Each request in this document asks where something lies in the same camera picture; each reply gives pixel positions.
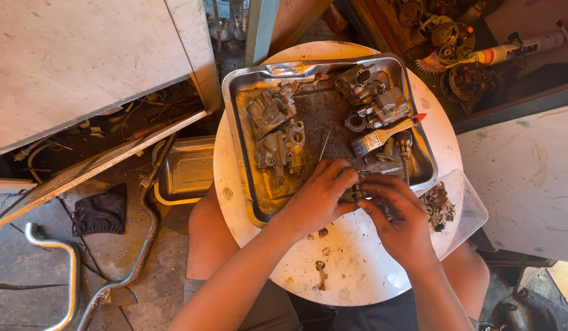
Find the metal tray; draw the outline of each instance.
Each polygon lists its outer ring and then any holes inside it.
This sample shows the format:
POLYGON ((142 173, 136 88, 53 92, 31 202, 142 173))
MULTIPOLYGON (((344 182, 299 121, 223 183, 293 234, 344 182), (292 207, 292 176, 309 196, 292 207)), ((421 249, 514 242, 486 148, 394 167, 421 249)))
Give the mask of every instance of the metal tray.
MULTIPOLYGON (((393 54, 260 65, 233 71, 223 80, 225 111, 235 146, 246 213, 255 226, 265 226, 310 177, 329 131, 331 135, 323 158, 344 157, 354 164, 355 169, 366 167, 364 159, 355 158, 349 146, 350 140, 361 137, 364 133, 354 133, 343 126, 345 117, 357 107, 344 100, 328 79, 333 74, 344 72, 357 64, 364 64, 366 67, 375 64, 376 69, 383 70, 391 77, 391 86, 388 88, 400 86, 405 97, 411 97, 406 67, 393 54), (279 83, 290 84, 299 79, 306 84, 298 88, 293 96, 297 109, 294 118, 302 121, 305 126, 306 171, 298 177, 285 171, 285 184, 276 188, 272 177, 273 170, 256 168, 256 140, 246 107, 258 98, 263 90, 277 92, 279 83)), ((410 103, 413 113, 417 114, 414 102, 410 103)), ((411 189, 419 190, 433 183, 437 177, 437 164, 422 127, 417 125, 412 132, 411 189)))
MULTIPOLYGON (((200 200, 213 183, 215 135, 176 140, 157 175, 155 197, 163 204, 193 203, 200 200)), ((164 140, 153 149, 153 162, 164 140)))

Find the round table top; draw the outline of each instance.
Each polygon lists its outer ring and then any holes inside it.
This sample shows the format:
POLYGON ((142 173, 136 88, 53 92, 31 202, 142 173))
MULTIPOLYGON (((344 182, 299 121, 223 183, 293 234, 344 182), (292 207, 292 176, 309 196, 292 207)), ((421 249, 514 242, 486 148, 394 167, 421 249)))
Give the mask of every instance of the round table top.
MULTIPOLYGON (((288 48, 267 59, 280 63, 310 59, 345 59, 379 52, 347 42, 317 41, 288 48)), ((453 169, 462 169, 456 136, 443 108, 411 71, 408 71, 413 99, 427 117, 421 125, 438 165, 438 178, 453 169)), ((248 219, 240 185, 235 148, 226 114, 223 114, 214 146, 214 183, 221 211, 231 234, 244 246, 260 231, 248 219)), ((284 289, 308 300, 334 306, 361 306, 396 297, 411 284, 405 270, 384 250, 370 217, 356 210, 327 226, 329 233, 315 233, 296 243, 280 260, 270 279, 284 289), (325 262, 326 290, 317 287, 320 274, 315 262, 325 262)), ((449 234, 436 233, 432 242, 436 252, 444 252, 451 242, 449 234)))

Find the hand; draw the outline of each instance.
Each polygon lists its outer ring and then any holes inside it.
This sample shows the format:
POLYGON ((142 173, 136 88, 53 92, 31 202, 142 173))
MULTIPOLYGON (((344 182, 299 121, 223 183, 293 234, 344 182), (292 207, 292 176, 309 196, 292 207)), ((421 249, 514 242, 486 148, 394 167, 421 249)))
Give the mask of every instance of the hand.
POLYGON ((357 184, 358 180, 358 173, 346 159, 322 160, 309 180, 268 225, 282 223, 297 242, 358 209, 354 203, 339 203, 343 192, 357 184))
POLYGON ((361 190, 372 199, 361 199, 360 206, 374 222, 384 249, 407 274, 425 272, 439 265, 431 245, 425 205, 397 176, 366 175, 361 177, 361 190), (378 203, 388 206, 393 216, 388 220, 378 203))

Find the needle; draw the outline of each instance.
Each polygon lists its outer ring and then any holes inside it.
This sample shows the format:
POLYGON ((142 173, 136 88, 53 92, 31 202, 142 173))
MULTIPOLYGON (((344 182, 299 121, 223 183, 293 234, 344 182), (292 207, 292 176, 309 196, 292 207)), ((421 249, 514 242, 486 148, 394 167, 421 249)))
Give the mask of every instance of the needle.
POLYGON ((327 147, 327 140, 329 140, 329 134, 330 133, 331 133, 331 130, 329 130, 329 132, 327 132, 327 137, 324 139, 323 150, 321 151, 321 156, 319 156, 319 162, 323 158, 324 148, 327 147))

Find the water bottle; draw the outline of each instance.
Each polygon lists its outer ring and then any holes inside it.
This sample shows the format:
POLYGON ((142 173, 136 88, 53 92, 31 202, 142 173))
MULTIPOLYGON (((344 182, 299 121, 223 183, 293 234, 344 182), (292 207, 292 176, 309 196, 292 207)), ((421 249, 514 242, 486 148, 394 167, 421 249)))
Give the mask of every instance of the water bottle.
MULTIPOLYGON (((210 36, 217 39, 213 0, 202 0, 206 11, 210 36)), ((220 40, 247 39, 249 0, 217 0, 220 40)))

